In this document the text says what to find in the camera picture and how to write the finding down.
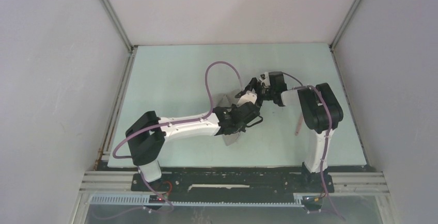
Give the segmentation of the grey cloth napkin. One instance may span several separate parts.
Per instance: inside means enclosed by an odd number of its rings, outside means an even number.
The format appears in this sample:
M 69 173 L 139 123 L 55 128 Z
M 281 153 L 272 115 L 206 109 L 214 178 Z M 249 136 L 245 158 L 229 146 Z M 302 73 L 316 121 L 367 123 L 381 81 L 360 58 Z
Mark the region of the grey cloth napkin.
M 220 127 L 216 136 L 221 136 L 226 146 L 236 143 L 240 134 L 246 131 L 246 123 L 241 120 L 241 114 L 238 112 L 239 98 L 234 97 L 238 92 L 236 89 L 224 94 L 213 109 Z

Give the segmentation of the fork with pink handle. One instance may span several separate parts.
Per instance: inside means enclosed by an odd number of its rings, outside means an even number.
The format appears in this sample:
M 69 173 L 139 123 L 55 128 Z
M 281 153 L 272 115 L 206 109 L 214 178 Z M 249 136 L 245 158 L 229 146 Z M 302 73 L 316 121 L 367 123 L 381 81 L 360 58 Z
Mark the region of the fork with pink handle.
M 300 132 L 302 124 L 303 124 L 303 121 L 304 121 L 303 113 L 300 113 L 299 119 L 298 119 L 298 122 L 297 122 L 297 125 L 296 125 L 296 128 L 295 128 L 295 133 L 294 133 L 295 136 L 299 135 L 299 132 Z

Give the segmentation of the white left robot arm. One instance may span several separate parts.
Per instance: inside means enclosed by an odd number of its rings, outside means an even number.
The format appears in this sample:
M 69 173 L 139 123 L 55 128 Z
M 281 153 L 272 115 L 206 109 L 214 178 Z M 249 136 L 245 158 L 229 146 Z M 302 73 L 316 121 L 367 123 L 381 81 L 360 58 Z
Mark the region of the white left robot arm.
M 133 164 L 150 191 L 163 185 L 158 155 L 167 141 L 197 136 L 220 136 L 227 146 L 235 143 L 242 132 L 263 121 L 260 109 L 263 99 L 251 91 L 239 93 L 236 104 L 224 96 L 212 113 L 184 118 L 160 118 L 154 111 L 144 113 L 126 132 Z

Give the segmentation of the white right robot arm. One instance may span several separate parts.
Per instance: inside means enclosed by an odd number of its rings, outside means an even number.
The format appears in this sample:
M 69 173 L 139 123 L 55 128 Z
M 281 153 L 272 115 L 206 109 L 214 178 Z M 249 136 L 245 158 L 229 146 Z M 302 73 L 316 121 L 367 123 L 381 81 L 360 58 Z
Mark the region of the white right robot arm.
M 343 120 L 343 109 L 328 83 L 315 86 L 299 82 L 297 87 L 288 88 L 281 71 L 265 72 L 259 78 L 252 78 L 235 97 L 238 105 L 253 102 L 260 108 L 265 101 L 272 101 L 280 107 L 292 105 L 298 101 L 303 122 L 311 130 L 310 143 L 304 166 L 307 174 L 300 178 L 301 187 L 313 192 L 321 185 L 317 173 L 327 169 L 327 154 L 334 131 Z

